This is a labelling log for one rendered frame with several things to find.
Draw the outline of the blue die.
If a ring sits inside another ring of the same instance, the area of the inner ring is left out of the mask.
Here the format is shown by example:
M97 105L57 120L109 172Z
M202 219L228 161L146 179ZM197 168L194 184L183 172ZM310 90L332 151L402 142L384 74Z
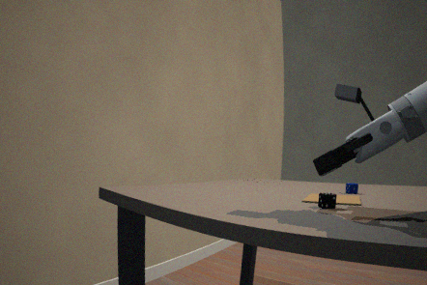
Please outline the blue die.
M358 184L346 184L346 193L356 194L358 189Z

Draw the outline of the tan mat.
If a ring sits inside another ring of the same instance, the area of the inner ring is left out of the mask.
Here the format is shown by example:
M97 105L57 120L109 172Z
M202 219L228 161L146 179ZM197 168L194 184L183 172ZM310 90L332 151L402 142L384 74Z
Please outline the tan mat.
M318 203L319 194L311 193L305 199L302 200L304 203ZM351 206L361 206L359 196L354 195L337 195L336 196L336 205L351 205Z

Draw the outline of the black die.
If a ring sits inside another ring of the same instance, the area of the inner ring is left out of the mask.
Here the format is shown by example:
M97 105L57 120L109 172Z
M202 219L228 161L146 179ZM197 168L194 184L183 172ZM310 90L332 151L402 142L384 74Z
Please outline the black die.
M318 207L322 209L335 209L336 194L333 193L320 193Z

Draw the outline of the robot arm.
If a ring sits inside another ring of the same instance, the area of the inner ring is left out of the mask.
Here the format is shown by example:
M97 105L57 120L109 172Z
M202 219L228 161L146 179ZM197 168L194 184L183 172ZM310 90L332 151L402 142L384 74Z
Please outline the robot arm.
M361 103L371 121L375 120L361 97L360 88L336 84L334 95L339 100ZM398 113L411 141L427 132L427 81L391 105Z

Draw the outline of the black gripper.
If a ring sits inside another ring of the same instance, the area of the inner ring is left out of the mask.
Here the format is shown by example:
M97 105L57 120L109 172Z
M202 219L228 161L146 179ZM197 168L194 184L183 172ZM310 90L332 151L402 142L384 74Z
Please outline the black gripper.
M315 158L313 162L318 174L323 175L334 168L337 169L353 158L357 158L356 163L362 163L402 139L405 139L407 143L411 142L396 110L391 104L387 108L389 112L350 134L346 138L346 143L341 145L344 147L340 146L341 148L338 147ZM385 130L384 126L388 130ZM349 139L349 137L352 138Z

